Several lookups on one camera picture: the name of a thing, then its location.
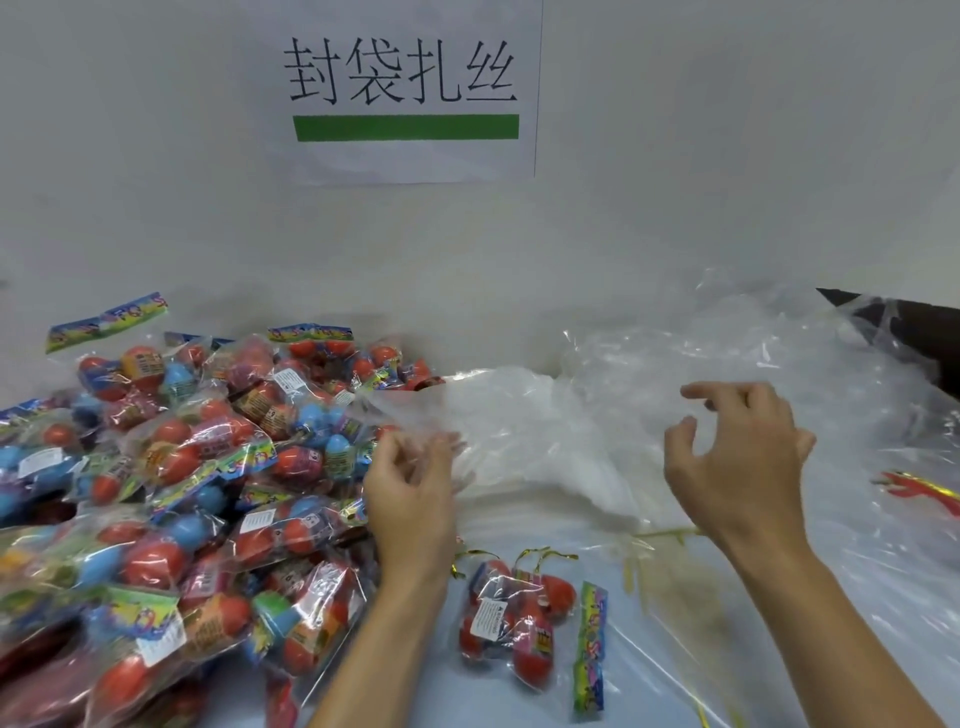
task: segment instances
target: white sticker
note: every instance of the white sticker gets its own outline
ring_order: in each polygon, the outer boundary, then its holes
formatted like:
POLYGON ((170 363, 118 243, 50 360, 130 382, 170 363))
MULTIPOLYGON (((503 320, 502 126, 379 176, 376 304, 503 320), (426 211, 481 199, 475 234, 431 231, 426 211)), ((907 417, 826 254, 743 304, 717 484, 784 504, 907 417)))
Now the white sticker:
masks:
POLYGON ((350 392, 349 389, 343 389, 333 396, 333 403, 338 407, 346 407, 355 399, 356 395, 350 392))
POLYGON ((359 592, 354 592, 353 596, 350 598, 350 604, 347 609, 347 622, 353 624, 353 618, 356 617, 357 612, 360 611, 360 608, 366 604, 363 596, 359 592))
POLYGON ((174 612, 170 626, 159 640, 137 640, 136 648, 143 656, 145 667, 153 667, 186 644, 186 631, 179 612, 174 612))
POLYGON ((275 508, 270 508, 266 511, 254 511, 253 513, 248 513, 247 517, 243 519, 243 522, 240 524, 240 533, 255 531, 257 528, 265 528, 274 522, 275 514, 275 508))
POLYGON ((20 477, 33 475, 44 468, 50 468, 63 462, 63 448, 47 448, 33 455, 27 455, 20 461, 20 469, 17 474, 20 477))
POLYGON ((306 389, 306 382, 292 369, 281 369, 274 374, 274 381, 279 384, 280 389, 288 395, 292 395, 301 389, 306 389))
POLYGON ((470 634, 481 640, 495 643, 500 639, 503 627, 503 615, 507 612, 507 602, 496 599, 480 599, 480 608, 473 618, 470 634))

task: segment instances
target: green rectangle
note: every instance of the green rectangle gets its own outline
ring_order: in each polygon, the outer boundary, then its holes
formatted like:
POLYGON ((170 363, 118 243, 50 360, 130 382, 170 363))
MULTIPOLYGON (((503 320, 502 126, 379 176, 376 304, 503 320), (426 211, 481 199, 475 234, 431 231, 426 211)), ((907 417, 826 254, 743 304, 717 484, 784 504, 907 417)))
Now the green rectangle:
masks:
POLYGON ((294 116, 297 141, 519 139, 516 113, 294 116))

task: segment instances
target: forearm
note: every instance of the forearm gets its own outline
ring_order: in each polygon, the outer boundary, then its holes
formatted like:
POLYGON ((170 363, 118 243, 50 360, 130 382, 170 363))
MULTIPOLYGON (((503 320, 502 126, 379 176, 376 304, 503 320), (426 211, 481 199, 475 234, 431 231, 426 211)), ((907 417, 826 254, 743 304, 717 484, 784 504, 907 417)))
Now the forearm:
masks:
POLYGON ((732 556, 811 728, 944 728, 807 546, 732 556))
POLYGON ((444 596, 441 580, 385 585, 310 728, 405 726, 444 596))

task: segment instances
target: white wall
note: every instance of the white wall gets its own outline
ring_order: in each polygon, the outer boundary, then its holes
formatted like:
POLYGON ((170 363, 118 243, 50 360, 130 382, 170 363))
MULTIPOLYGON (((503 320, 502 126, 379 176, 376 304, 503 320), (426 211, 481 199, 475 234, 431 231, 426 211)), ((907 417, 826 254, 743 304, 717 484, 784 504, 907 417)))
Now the white wall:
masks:
POLYGON ((444 368, 547 366, 689 261, 960 304, 957 27, 955 0, 546 0, 535 180, 291 189, 229 0, 3 0, 3 399, 51 376, 49 325, 152 290, 193 329, 346 320, 444 368))

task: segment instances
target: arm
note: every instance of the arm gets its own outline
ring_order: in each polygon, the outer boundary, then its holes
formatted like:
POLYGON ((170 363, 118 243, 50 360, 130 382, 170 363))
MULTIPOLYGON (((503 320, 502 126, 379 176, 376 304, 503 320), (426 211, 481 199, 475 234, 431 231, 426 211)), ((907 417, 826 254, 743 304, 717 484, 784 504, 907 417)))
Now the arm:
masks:
POLYGON ((789 403, 769 384, 682 394, 717 412, 716 441, 697 457, 696 420, 668 429, 667 481, 743 580, 812 728, 944 728, 807 543, 800 480, 815 439, 789 403))
POLYGON ((387 433, 364 480, 381 587, 310 728, 407 723, 456 550, 450 443, 430 444, 422 478, 408 467, 408 452, 387 433))

